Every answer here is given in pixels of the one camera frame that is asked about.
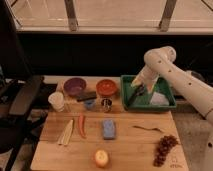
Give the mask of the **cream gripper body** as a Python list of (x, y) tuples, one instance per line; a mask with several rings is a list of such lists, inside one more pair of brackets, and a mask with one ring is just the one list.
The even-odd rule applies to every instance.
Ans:
[(159, 74), (149, 67), (143, 67), (142, 70), (136, 75), (131, 83), (132, 87), (145, 85), (148, 91), (152, 91), (154, 85), (159, 78)]

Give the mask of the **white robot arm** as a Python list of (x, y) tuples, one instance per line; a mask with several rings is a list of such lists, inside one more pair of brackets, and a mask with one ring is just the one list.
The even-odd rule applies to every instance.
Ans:
[(173, 64), (175, 59), (176, 51), (171, 46), (147, 51), (144, 54), (145, 66), (131, 86), (145, 85), (151, 91), (162, 76), (212, 125), (201, 171), (213, 171), (213, 87), (178, 68)]

